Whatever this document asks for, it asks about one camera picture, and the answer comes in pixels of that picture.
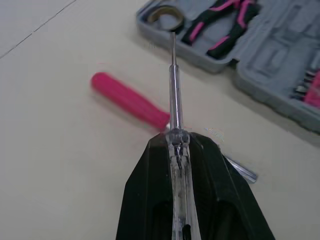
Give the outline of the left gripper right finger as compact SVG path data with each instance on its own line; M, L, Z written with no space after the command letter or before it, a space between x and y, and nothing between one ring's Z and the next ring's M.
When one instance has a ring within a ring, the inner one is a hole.
M273 240L246 180L210 138L192 132L189 153L200 237L203 240Z

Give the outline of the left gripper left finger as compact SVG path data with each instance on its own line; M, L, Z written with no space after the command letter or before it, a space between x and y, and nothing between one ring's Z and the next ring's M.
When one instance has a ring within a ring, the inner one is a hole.
M118 240L170 240L173 190L166 137L151 138L129 176L116 232Z

